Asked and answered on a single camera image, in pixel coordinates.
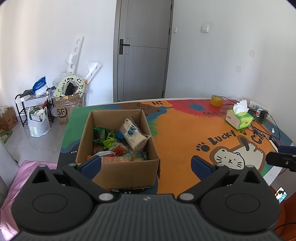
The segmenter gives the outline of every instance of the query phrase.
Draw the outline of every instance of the gray ribbed surface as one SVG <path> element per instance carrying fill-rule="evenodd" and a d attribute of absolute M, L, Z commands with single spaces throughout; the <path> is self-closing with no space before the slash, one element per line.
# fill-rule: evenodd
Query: gray ribbed surface
<path fill-rule="evenodd" d="M 100 205 L 86 223 L 68 233 L 42 237 L 23 232 L 14 240 L 281 240 L 272 232 L 250 236 L 228 234 L 206 223 L 193 205 L 181 204 L 172 195 L 146 197 L 125 194 L 117 202 Z"/>

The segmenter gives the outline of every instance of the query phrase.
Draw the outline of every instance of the power outlet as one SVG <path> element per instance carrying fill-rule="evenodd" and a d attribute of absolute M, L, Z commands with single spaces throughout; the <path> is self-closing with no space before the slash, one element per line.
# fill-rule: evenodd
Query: power outlet
<path fill-rule="evenodd" d="M 249 107 L 252 108 L 252 109 L 254 109 L 254 110 L 263 109 L 263 110 L 267 111 L 268 114 L 271 114 L 271 111 L 269 109 L 267 109 L 263 105 L 260 105 L 260 104 L 258 104 L 256 102 L 252 101 L 252 100 L 250 101 Z"/>

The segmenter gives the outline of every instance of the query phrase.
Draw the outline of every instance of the door handle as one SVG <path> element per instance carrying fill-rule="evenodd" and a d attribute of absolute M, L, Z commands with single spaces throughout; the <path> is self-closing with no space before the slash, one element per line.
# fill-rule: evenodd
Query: door handle
<path fill-rule="evenodd" d="M 119 54 L 123 54 L 123 47 L 124 46 L 130 46 L 130 44 L 124 44 L 123 39 L 119 40 Z"/>

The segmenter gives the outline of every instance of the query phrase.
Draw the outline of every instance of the painted table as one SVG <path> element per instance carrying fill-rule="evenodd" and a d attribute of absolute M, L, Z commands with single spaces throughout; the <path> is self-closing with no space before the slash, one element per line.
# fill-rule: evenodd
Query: painted table
<path fill-rule="evenodd" d="M 194 174 L 191 157 L 198 155 L 211 164 L 223 163 L 233 169 L 254 165 L 270 185 L 281 168 L 269 166 L 265 156 L 274 151 L 265 136 L 254 136 L 249 129 L 240 131 L 224 121 L 231 106 L 215 107 L 208 99 L 153 100 L 119 102 L 75 108 L 67 125 L 59 155 L 58 168 L 75 162 L 88 114 L 92 110 L 142 109 L 149 123 L 160 159 L 161 176 L 144 193 L 182 193 L 200 180 Z M 268 120 L 261 123 L 269 132 L 277 128 Z M 262 129 L 259 123 L 253 125 Z M 281 132 L 281 142 L 292 140 Z"/>

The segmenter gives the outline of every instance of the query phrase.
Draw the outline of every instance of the yellow tape roll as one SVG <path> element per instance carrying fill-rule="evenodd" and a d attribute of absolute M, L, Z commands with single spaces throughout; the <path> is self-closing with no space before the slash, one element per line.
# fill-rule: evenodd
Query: yellow tape roll
<path fill-rule="evenodd" d="M 223 98 L 218 95 L 212 95 L 210 104 L 216 107 L 221 107 L 223 104 Z"/>

